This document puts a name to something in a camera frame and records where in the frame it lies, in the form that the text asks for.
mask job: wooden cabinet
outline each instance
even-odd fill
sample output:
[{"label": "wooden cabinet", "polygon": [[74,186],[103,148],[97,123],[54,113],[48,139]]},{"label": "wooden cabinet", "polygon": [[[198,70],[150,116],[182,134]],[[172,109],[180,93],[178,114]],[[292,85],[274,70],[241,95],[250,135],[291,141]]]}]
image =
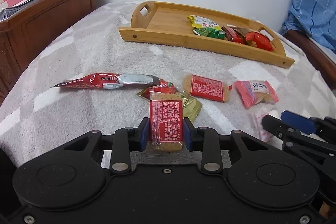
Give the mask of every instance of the wooden cabinet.
[{"label": "wooden cabinet", "polygon": [[39,0],[0,22],[0,105],[55,38],[95,9],[95,0]]}]

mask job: wooden tray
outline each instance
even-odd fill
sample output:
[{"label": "wooden tray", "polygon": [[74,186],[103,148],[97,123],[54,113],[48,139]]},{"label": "wooden tray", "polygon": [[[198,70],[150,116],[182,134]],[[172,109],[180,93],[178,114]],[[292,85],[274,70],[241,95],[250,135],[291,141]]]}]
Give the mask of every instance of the wooden tray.
[{"label": "wooden tray", "polygon": [[[140,12],[143,8],[148,11],[145,16]],[[187,18],[188,15],[206,17],[216,22],[219,26],[231,24],[256,31],[265,30],[273,37],[272,46],[274,51],[269,52],[235,42],[198,36],[192,32],[193,27]],[[280,39],[263,24],[243,17],[199,7],[146,1],[135,8],[131,27],[120,27],[119,32],[125,41],[155,43],[217,52],[261,61],[283,68],[289,68],[294,63],[294,59],[286,57]]]}]

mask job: gray and white blanket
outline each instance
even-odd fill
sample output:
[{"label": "gray and white blanket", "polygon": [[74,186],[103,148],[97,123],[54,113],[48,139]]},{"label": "gray and white blanket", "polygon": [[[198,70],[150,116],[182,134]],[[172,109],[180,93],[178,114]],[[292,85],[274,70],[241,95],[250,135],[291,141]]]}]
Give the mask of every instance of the gray and white blanket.
[{"label": "gray and white blanket", "polygon": [[336,98],[320,73],[284,38],[286,54],[295,59],[289,69],[182,47],[125,42],[118,27],[130,25],[138,3],[98,8],[55,39],[23,72],[0,107],[0,147],[16,166],[90,130],[112,134],[118,128],[136,127],[148,117],[149,103],[136,95],[136,88],[50,88],[94,72],[155,75],[179,90],[188,73],[227,84],[268,80],[280,99],[275,105],[261,103],[246,110],[235,90],[227,103],[199,99],[203,108],[194,125],[215,128],[220,134],[241,129],[258,137],[251,114],[273,108],[307,117],[336,116]]}]

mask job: screw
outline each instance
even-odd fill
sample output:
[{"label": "screw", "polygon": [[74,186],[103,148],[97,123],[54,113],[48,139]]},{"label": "screw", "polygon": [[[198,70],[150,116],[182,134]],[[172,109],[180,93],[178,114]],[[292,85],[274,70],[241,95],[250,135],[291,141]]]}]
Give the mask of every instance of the screw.
[{"label": "screw", "polygon": [[310,222],[310,217],[309,216],[302,216],[300,218],[300,224],[308,224]]},{"label": "screw", "polygon": [[204,169],[208,171],[217,171],[221,166],[214,162],[209,162],[204,165]]},{"label": "screw", "polygon": [[112,165],[112,169],[115,171],[125,171],[128,168],[128,164],[124,162],[117,162]]},{"label": "screw", "polygon": [[27,224],[33,224],[35,223],[35,219],[32,217],[32,216],[25,216],[23,218],[24,222],[27,223]]}]

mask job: green snack package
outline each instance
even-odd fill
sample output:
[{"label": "green snack package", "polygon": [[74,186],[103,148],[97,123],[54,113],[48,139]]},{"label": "green snack package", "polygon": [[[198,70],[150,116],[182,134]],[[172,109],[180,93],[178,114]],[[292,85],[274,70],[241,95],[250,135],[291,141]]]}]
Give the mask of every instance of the green snack package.
[{"label": "green snack package", "polygon": [[201,35],[203,37],[212,37],[212,38],[219,38],[225,39],[225,32],[222,30],[216,30],[213,28],[195,28],[193,32],[197,35]]}]

